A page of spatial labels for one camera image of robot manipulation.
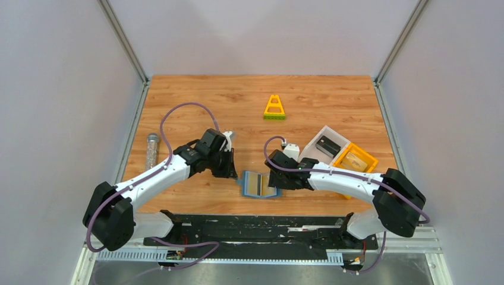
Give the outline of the blue card holder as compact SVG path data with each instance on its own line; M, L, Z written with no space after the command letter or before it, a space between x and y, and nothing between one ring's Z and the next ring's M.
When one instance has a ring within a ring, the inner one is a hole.
M244 170L237 184L241 187L241 195L244 197L264 200L280 198L282 195L281 189L269 186L269 173Z

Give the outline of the gold credit card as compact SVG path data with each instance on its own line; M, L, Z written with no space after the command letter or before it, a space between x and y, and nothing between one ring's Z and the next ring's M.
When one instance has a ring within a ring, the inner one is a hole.
M245 195L249 197L272 197L277 194L277 189L268 187L268 175L252 173L248 176L245 185Z

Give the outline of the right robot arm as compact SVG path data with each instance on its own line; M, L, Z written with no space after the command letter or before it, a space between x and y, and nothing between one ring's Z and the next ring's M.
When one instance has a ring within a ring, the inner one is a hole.
M264 163L270 169L272 187L331 191L371 204L371 210L348 214L342 226L358 240L384 231L410 238L419 224L430 221L423 211L425 196L397 169L356 172L307 157L296 161L280 150L273 151Z

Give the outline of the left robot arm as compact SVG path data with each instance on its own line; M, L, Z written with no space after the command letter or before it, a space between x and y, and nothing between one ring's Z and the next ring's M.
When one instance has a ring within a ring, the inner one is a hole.
M232 131L207 129L199 140L179 146L144 173L116 185L100 183L83 217L89 249L116 251L131 239L169 236L177 223L173 214L138 210L170 186L206 170L216 178L236 179L234 137Z

